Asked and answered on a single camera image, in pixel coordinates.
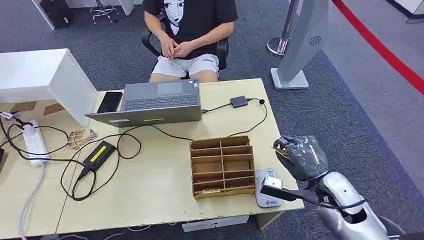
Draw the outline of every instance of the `graphic print on t-shirt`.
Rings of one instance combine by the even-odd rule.
[[[180,21],[184,15],[184,0],[164,0],[166,15],[171,23],[171,29],[174,35],[180,30]]]

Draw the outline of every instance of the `office chair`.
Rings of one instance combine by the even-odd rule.
[[[107,16],[107,18],[109,19],[111,23],[117,22],[116,20],[115,21],[112,20],[109,14],[113,13],[113,11],[116,11],[116,15],[119,15],[120,12],[118,11],[118,9],[116,9],[114,6],[109,4],[102,4],[100,0],[95,0],[95,1],[97,2],[97,6],[92,7],[90,9],[90,14],[93,17],[93,24],[97,24],[96,17],[101,17],[101,16]]]
[[[165,17],[161,16],[160,18],[161,23],[165,23]],[[141,41],[143,45],[152,52],[156,57],[159,57],[161,54],[159,53],[156,48],[152,46],[150,43],[150,37],[152,36],[152,32],[147,28],[147,30],[141,35]],[[222,39],[218,42],[216,46],[216,55],[219,59],[219,70],[224,70],[227,68],[227,57],[228,57],[228,51],[230,49],[230,44],[228,43],[228,37],[225,39]],[[187,73],[187,76],[183,77],[182,79],[189,79],[190,76]]]

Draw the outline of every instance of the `laptop keyboard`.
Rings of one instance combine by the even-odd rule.
[[[139,99],[128,99],[125,101],[126,110],[159,109],[179,107],[197,103],[197,94],[186,94],[178,96],[146,97]]]

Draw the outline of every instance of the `laptop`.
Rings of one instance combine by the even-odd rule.
[[[198,80],[127,84],[120,111],[85,116],[117,128],[200,121]]]

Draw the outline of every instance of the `hand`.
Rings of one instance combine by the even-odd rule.
[[[195,50],[196,44],[193,41],[182,42],[175,48],[174,58],[185,58],[189,53]]]
[[[162,47],[162,54],[167,59],[173,59],[174,58],[174,48],[178,47],[178,44],[170,38],[166,33],[164,37],[160,38],[160,45]]]

